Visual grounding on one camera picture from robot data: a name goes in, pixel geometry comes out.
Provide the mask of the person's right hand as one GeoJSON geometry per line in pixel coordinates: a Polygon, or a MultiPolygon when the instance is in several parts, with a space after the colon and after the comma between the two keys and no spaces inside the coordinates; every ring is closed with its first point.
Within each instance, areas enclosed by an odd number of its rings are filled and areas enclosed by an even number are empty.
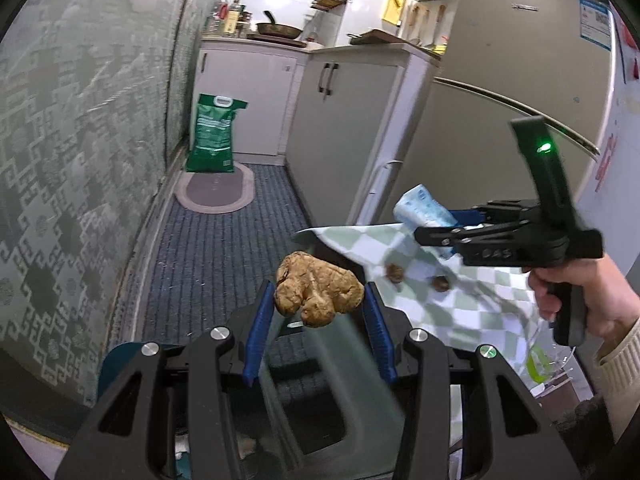
{"type": "Polygon", "coordinates": [[[639,296],[613,260],[580,259],[555,268],[528,270],[528,284],[535,295],[540,315],[553,321],[560,312],[560,300],[550,286],[570,283],[582,288],[587,307],[587,330],[606,344],[616,347],[639,319],[639,296]]]}

